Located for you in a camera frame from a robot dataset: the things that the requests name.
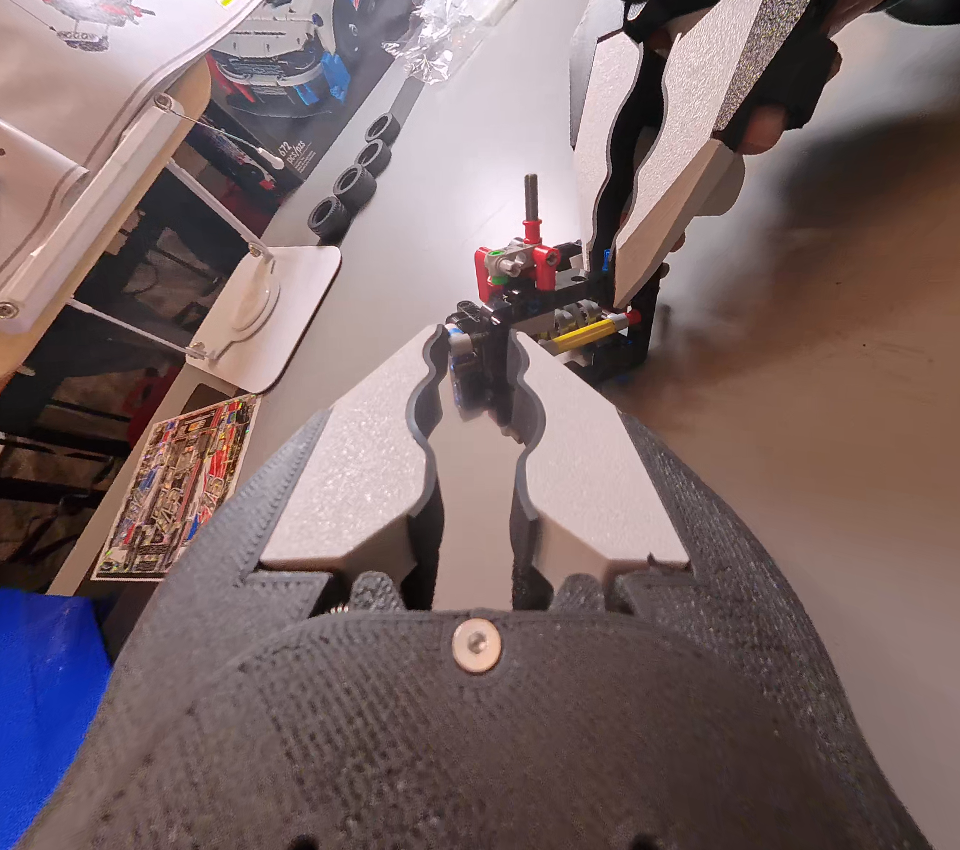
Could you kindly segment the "colourful sticker sheet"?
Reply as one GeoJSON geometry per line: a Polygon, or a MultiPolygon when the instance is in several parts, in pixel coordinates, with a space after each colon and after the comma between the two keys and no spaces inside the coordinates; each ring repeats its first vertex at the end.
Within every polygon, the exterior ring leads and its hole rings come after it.
{"type": "Polygon", "coordinates": [[[255,394],[234,396],[149,429],[91,581],[166,577],[233,495],[260,402],[255,394]]]}

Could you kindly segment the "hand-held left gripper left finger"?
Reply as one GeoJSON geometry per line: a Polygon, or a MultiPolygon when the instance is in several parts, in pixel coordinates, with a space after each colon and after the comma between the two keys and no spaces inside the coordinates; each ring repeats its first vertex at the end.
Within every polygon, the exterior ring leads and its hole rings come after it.
{"type": "Polygon", "coordinates": [[[428,439],[450,340],[428,326],[335,401],[261,552],[273,571],[386,574],[432,606],[444,511],[428,439]]]}

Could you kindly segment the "blue plastic bin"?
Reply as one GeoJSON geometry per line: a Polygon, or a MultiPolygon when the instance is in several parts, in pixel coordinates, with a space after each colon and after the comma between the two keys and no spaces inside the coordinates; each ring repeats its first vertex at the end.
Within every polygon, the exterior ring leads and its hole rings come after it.
{"type": "Polygon", "coordinates": [[[1,591],[1,847],[74,760],[112,666],[88,599],[1,591]]]}

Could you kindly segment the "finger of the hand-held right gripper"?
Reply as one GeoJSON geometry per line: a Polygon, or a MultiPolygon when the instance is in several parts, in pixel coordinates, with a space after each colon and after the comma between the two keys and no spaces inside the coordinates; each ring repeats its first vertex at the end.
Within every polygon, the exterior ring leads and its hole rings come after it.
{"type": "Polygon", "coordinates": [[[663,121],[663,58],[623,31],[596,47],[573,148],[584,252],[612,248],[663,121]]]}
{"type": "Polygon", "coordinates": [[[615,239],[614,305],[626,306],[709,202],[736,162],[714,126],[763,0],[719,0],[671,20],[664,116],[634,173],[630,213],[615,239]]]}

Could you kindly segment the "black red lego assembly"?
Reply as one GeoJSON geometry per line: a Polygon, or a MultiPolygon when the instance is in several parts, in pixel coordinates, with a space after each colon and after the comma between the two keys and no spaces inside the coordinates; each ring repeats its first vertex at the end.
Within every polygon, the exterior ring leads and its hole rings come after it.
{"type": "Polygon", "coordinates": [[[548,243],[539,213],[539,181],[524,177],[524,232],[500,248],[475,251],[478,302],[457,304],[447,319],[454,401],[464,419],[486,412],[505,427],[512,416],[507,376],[510,332],[530,337],[589,386],[639,368],[647,359],[662,263],[628,304],[613,303],[614,266],[606,251],[598,272],[582,263],[580,241],[548,243]]]}

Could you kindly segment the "white book stand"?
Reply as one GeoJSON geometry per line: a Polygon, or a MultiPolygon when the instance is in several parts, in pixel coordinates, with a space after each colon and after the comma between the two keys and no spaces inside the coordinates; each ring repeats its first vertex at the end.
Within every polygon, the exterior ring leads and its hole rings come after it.
{"type": "Polygon", "coordinates": [[[334,246],[269,246],[175,161],[187,123],[210,101],[210,75],[191,64],[158,92],[124,132],[102,168],[90,173],[49,147],[13,131],[29,169],[62,171],[49,193],[40,235],[14,252],[2,277],[2,386],[66,308],[127,337],[185,357],[186,364],[250,393],[282,376],[337,276],[334,246]],[[247,255],[228,277],[189,346],[150,333],[76,299],[81,281],[107,251],[121,224],[162,171],[174,178],[244,241],[247,255]]]}

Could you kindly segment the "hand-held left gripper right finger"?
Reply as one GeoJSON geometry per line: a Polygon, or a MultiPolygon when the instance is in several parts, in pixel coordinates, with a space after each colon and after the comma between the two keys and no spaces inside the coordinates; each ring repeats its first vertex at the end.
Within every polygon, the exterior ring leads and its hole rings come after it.
{"type": "Polygon", "coordinates": [[[510,429],[522,443],[510,511],[513,601],[544,604],[573,575],[683,571],[690,556],[625,418],[526,334],[509,336],[510,429]]]}

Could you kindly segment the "lego instruction manual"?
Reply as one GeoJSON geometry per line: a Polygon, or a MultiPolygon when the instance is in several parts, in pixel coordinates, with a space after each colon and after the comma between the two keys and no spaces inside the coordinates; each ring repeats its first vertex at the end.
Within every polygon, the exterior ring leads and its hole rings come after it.
{"type": "Polygon", "coordinates": [[[2,280],[154,93],[265,0],[1,0],[2,280]]]}

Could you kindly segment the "red bag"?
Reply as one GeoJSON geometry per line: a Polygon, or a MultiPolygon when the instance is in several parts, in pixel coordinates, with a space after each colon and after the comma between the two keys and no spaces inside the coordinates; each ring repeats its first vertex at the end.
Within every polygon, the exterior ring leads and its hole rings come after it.
{"type": "Polygon", "coordinates": [[[148,367],[127,392],[122,403],[122,414],[133,420],[141,412],[151,416],[163,399],[164,376],[157,368],[148,367]]]}

